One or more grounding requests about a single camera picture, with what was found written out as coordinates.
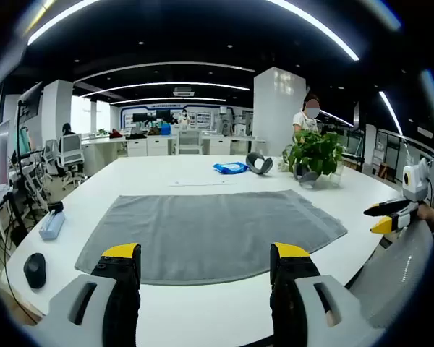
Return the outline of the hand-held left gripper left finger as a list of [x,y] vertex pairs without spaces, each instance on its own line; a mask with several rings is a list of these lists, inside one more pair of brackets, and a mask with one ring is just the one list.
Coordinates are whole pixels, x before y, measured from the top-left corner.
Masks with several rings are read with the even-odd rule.
[[141,246],[107,249],[91,274],[79,275],[49,302],[26,334],[37,346],[135,346]]

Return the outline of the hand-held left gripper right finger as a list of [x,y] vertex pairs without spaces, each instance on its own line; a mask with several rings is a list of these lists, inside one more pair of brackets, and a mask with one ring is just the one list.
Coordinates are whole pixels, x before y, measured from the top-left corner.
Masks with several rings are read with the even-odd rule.
[[374,346],[383,334],[361,305],[330,275],[321,275],[303,248],[270,248],[270,307],[274,346]]

